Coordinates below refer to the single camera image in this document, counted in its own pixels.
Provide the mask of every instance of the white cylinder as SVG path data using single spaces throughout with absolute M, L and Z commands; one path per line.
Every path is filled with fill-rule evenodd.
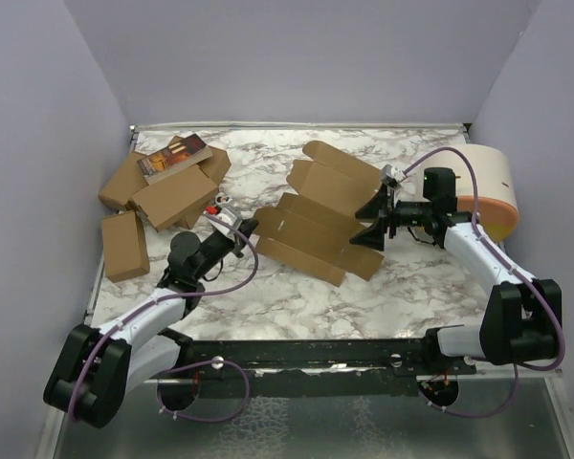
M 499 242 L 513 231 L 519 222 L 519 208 L 504 154 L 484 145 L 464 143 L 453 145 L 472 164 L 478 184 L 480 224 L 489 236 Z M 443 151 L 425 160 L 417 168 L 415 198 L 423 200 L 423 170 L 427 167 L 448 167 L 456 176 L 458 210 L 474 210 L 472 178 L 463 160 L 451 151 Z

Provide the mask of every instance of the white marble surface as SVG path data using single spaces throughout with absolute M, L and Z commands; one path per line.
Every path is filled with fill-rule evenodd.
M 443 144 L 464 143 L 460 129 L 252 130 L 197 131 L 208 143 L 225 148 L 232 160 L 222 190 L 234 197 L 243 214 L 272 205 L 284 191 L 294 159 L 306 157 L 302 146 L 322 140 L 376 166 L 407 166 L 414 158 Z M 147 131 L 136 149 L 152 153 L 174 135 L 190 131 Z M 401 198 L 414 193 L 406 184 Z M 146 227 L 151 272 L 113 284 L 101 281 L 92 324 L 118 316 L 151 293 L 166 267 L 169 241 L 179 231 L 158 233 Z M 201 219 L 201 236 L 210 226 Z M 236 284 L 253 265 L 247 256 L 230 255 L 217 290 Z M 194 339 L 363 339 L 421 337 L 430 327 L 481 320 L 486 299 L 474 278 L 450 254 L 419 245 L 402 231 L 386 244 L 384 266 L 365 282 L 348 273 L 341 287 L 295 272 L 261 256 L 257 277 L 229 295 L 203 298 L 198 308 L 172 328 Z

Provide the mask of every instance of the purple cable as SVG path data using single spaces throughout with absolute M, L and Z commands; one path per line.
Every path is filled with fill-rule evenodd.
M 192 363 L 190 365 L 180 366 L 178 368 L 172 368 L 171 370 L 166 371 L 166 373 L 178 373 L 180 371 L 187 371 L 187 370 L 191 370 L 193 368 L 199 368 L 201 366 L 211 365 L 213 363 L 219 363 L 219 362 L 225 363 L 226 365 L 229 365 L 229 366 L 235 368 L 236 370 L 238 370 L 238 372 L 242 376 L 242 379 L 245 382 L 245 395 L 242 399 L 242 403 L 234 412 L 227 414 L 225 416 L 220 416 L 218 418 L 201 418 L 199 416 L 193 416 L 191 414 L 180 413 L 178 411 L 170 411 L 169 409 L 167 409 L 165 407 L 164 401 L 162 400 L 162 396 L 160 395 L 160 391 L 158 389 L 157 401 L 159 402 L 160 406 L 162 407 L 162 411 L 166 411 L 166 412 L 170 413 L 172 416 L 179 417 L 182 419 L 187 419 L 189 421 L 196 421 L 198 423 L 223 423 L 225 421 L 229 421 L 230 419 L 235 418 L 240 413 L 242 413 L 245 410 L 245 408 L 247 407 L 247 404 L 249 404 L 249 399 L 251 397 L 251 385 L 249 383 L 249 378 L 247 378 L 247 373 L 245 373 L 245 370 L 243 370 L 240 365 L 234 363 L 233 361 L 198 361 L 198 362 Z
M 517 397 L 517 389 L 519 388 L 519 370 L 517 369 L 516 365 L 513 364 L 513 366 L 515 368 L 515 380 L 513 381 L 513 386 L 510 389 L 510 394 L 508 395 L 508 398 L 504 401 L 503 404 L 501 404 L 497 408 L 492 409 L 491 411 L 487 411 L 485 413 L 466 413 L 463 411 L 448 409 L 445 406 L 439 406 L 437 404 L 432 403 L 420 390 L 419 395 L 421 395 L 421 397 L 423 397 L 428 402 L 428 405 L 431 406 L 433 409 L 442 411 L 443 413 L 450 414 L 452 416 L 456 416 L 458 418 L 467 418 L 467 419 L 490 418 L 492 416 L 495 416 L 496 414 L 503 412 L 508 406 L 510 406 L 513 403 L 513 401 Z
M 476 234 L 477 237 L 480 238 L 479 239 L 480 242 L 482 242 L 482 244 L 487 248 L 487 250 L 491 253 L 491 255 L 493 255 L 494 258 L 504 268 L 506 268 L 507 270 L 512 272 L 516 278 L 518 278 L 523 284 L 525 284 L 525 286 L 530 290 L 530 292 L 536 297 L 536 299 L 540 303 L 541 307 L 543 308 L 543 310 L 548 315 L 548 318 L 550 319 L 551 323 L 553 324 L 553 328 L 555 329 L 555 333 L 557 334 L 557 340 L 559 342 L 559 349 L 557 352 L 557 358 L 552 363 L 549 363 L 548 365 L 544 365 L 544 366 L 532 365 L 531 363 L 521 363 L 520 365 L 525 367 L 525 368 L 528 368 L 530 370 L 536 370 L 536 371 L 554 370 L 555 368 L 557 368 L 559 365 L 562 364 L 563 358 L 565 357 L 565 337 L 563 336 L 562 326 L 559 323 L 559 321 L 557 320 L 557 317 L 555 316 L 555 313 L 553 313 L 548 302 L 546 301 L 546 299 L 544 299 L 544 297 L 541 295 L 541 293 L 538 292 L 538 289 L 536 289 L 534 284 L 532 284 L 529 281 L 529 279 L 527 279 L 527 277 L 525 277 L 525 275 L 523 275 L 523 273 L 520 273 L 518 270 L 513 269 L 512 265 L 504 259 L 501 251 L 496 248 L 495 244 L 493 244 L 491 241 L 489 241 L 487 239 L 487 237 L 483 237 L 482 233 L 480 232 L 480 229 L 478 229 L 478 224 L 476 223 L 476 218 L 478 215 L 478 183 L 476 181 L 475 170 L 472 167 L 472 164 L 470 163 L 470 161 L 468 161 L 468 158 L 466 158 L 466 156 L 461 151 L 457 150 L 456 148 L 453 148 L 451 146 L 441 146 L 440 148 L 436 148 L 435 150 L 432 150 L 430 153 L 423 155 L 417 161 L 412 163 L 409 167 L 407 167 L 404 170 L 404 175 L 408 176 L 409 173 L 412 171 L 412 169 L 414 169 L 417 165 L 422 163 L 424 160 L 426 160 L 430 156 L 433 156 L 437 153 L 440 153 L 441 151 L 451 151 L 452 153 L 459 156 L 459 158 L 461 158 L 463 160 L 463 162 L 465 163 L 466 167 L 468 167 L 468 171 L 470 172 L 470 177 L 472 178 L 472 188 L 473 188 L 473 195 L 474 195 L 474 200 L 475 200 L 475 208 L 474 208 L 474 212 L 472 214 L 472 229 L 473 229 L 474 233 Z
M 144 311 L 157 305 L 158 303 L 161 303 L 162 301 L 168 301 L 169 299 L 176 299 L 176 298 L 193 298 L 196 296 L 216 296 L 216 295 L 229 294 L 229 293 L 234 292 L 238 289 L 241 289 L 242 287 L 244 287 L 245 285 L 247 285 L 249 282 L 251 282 L 253 280 L 253 278 L 257 274 L 257 269 L 259 268 L 259 256 L 257 255 L 257 251 L 255 250 L 255 246 L 253 245 L 253 243 L 241 231 L 232 227 L 231 225 L 228 225 L 227 223 L 222 222 L 221 220 L 219 220 L 216 217 L 213 217 L 212 215 L 207 215 L 205 213 L 204 216 L 207 217 L 212 222 L 215 222 L 218 225 L 221 225 L 221 226 L 227 228 L 228 230 L 232 231 L 240 239 L 242 239 L 242 241 L 245 244 L 247 244 L 247 246 L 249 246 L 249 249 L 251 249 L 251 253 L 253 254 L 253 258 L 254 258 L 254 266 L 253 266 L 253 269 L 251 270 L 251 273 L 249 274 L 249 276 L 245 280 L 240 282 L 239 284 L 236 284 L 236 285 L 229 287 L 227 289 L 217 290 L 215 292 L 192 292 L 192 293 L 186 293 L 186 294 L 172 294 L 172 295 L 160 296 L 159 298 L 157 298 L 154 301 L 149 301 L 149 302 L 145 303 L 143 306 L 138 308 L 132 314 L 130 314 L 129 316 L 126 316 L 123 319 L 122 325 L 126 325 L 127 323 L 131 322 L 134 318 L 136 318 L 137 316 L 142 314 Z M 119 330 L 120 330 L 120 326 L 115 325 L 108 332 L 106 332 L 106 334 L 102 338 L 100 338 L 98 343 L 94 346 L 94 348 L 92 349 L 92 352 L 89 354 L 89 357 L 87 358 L 87 361 L 83 364 L 83 368 L 80 370 L 80 374 L 78 375 L 77 382 L 75 383 L 75 387 L 73 387 L 73 394 L 70 397 L 70 401 L 68 402 L 68 411 L 67 412 L 68 412 L 68 417 L 70 418 L 70 420 L 72 422 L 77 421 L 77 418 L 75 417 L 75 407 L 77 405 L 78 394 L 80 393 L 80 389 L 83 386 L 83 382 L 85 381 L 85 376 L 87 376 L 87 373 L 89 372 L 89 369 L 91 368 L 92 364 L 94 363 L 94 360 L 98 356 L 100 349 L 102 349 L 102 347 L 106 343 L 106 341 L 108 341 L 110 339 L 110 337 L 112 335 L 114 335 L 115 333 L 117 333 Z

